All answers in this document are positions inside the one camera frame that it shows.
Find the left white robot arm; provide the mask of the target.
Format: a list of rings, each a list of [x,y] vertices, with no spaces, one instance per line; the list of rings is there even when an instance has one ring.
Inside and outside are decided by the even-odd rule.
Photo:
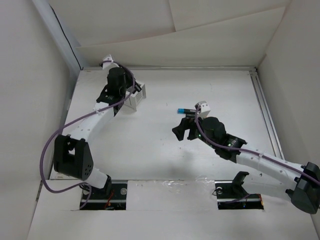
[[[100,198],[112,191],[112,179],[94,165],[90,144],[102,128],[124,105],[128,90],[136,81],[123,67],[109,69],[106,85],[94,105],[93,114],[69,134],[58,135],[54,141],[53,167],[60,174],[88,183]]]

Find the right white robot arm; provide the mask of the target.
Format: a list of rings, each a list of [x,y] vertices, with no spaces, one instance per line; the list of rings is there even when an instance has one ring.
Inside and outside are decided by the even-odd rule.
[[[245,140],[227,133],[224,124],[216,117],[184,117],[172,132],[182,141],[185,131],[189,131],[189,141],[201,140],[220,158],[278,180],[284,186],[281,194],[299,210],[313,215],[320,208],[320,168],[316,164],[300,165],[251,149]]]

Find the purple highlighter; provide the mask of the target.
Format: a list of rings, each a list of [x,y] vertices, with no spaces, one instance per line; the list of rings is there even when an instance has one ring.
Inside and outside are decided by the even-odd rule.
[[[142,90],[142,88],[139,84],[136,84],[134,88],[137,92],[140,92]]]

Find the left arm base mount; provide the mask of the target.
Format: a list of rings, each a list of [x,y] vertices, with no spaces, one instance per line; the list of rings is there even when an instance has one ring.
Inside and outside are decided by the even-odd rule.
[[[92,187],[91,195],[89,195],[89,187],[80,187],[82,190],[79,203],[80,210],[92,211],[124,211],[127,207],[128,182],[125,180],[116,180],[111,184],[111,190],[104,193],[102,189]]]

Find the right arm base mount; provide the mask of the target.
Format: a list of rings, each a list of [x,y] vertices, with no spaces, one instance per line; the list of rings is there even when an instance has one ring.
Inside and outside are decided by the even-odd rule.
[[[257,193],[247,193],[243,188],[249,173],[240,171],[232,180],[215,180],[212,195],[217,199],[219,210],[264,210],[262,197]]]

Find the blue highlighter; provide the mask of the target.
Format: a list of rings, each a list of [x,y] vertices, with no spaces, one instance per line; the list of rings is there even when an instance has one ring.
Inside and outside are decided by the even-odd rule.
[[[195,109],[179,108],[177,110],[178,114],[194,115],[196,113]]]

